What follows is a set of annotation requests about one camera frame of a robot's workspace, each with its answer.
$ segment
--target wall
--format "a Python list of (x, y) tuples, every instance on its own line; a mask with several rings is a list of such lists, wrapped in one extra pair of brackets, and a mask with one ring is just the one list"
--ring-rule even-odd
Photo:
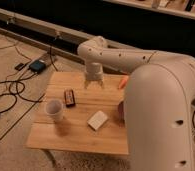
[(195, 56), (191, 19), (101, 0), (0, 0), (0, 8), (140, 48)]

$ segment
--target white mug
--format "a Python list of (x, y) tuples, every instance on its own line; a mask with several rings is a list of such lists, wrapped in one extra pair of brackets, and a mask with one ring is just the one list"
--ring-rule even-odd
[(60, 99), (53, 99), (45, 105), (45, 113), (52, 118), (54, 122), (59, 122), (63, 119), (63, 103)]

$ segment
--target small wooden block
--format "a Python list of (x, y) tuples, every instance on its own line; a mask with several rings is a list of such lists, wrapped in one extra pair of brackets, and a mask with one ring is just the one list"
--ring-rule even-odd
[(102, 111), (98, 111), (87, 121), (87, 123), (97, 131), (107, 120), (108, 116)]

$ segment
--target electronic device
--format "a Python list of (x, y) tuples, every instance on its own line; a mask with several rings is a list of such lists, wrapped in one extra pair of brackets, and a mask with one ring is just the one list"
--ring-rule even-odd
[(102, 80), (102, 64), (125, 73), (124, 117), (132, 171), (194, 171), (191, 102), (195, 58), (141, 49), (110, 49), (94, 37), (78, 46), (86, 81)]
[(40, 58), (33, 61), (29, 65), (29, 69), (32, 72), (36, 72), (36, 73), (40, 74), (42, 71), (44, 71), (51, 64), (51, 62), (55, 62), (55, 61), (56, 61), (56, 56), (54, 56), (54, 55), (50, 56), (49, 53), (45, 53)]
[(64, 91), (64, 99), (66, 107), (75, 106), (75, 96), (74, 91), (72, 89), (68, 89)]

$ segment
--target table leg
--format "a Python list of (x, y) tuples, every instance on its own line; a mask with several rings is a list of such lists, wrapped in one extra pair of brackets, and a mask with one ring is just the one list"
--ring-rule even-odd
[(42, 151), (46, 154), (47, 158), (52, 162), (52, 166), (55, 167), (56, 160), (55, 160), (54, 156), (52, 155), (52, 153), (46, 149), (42, 149)]

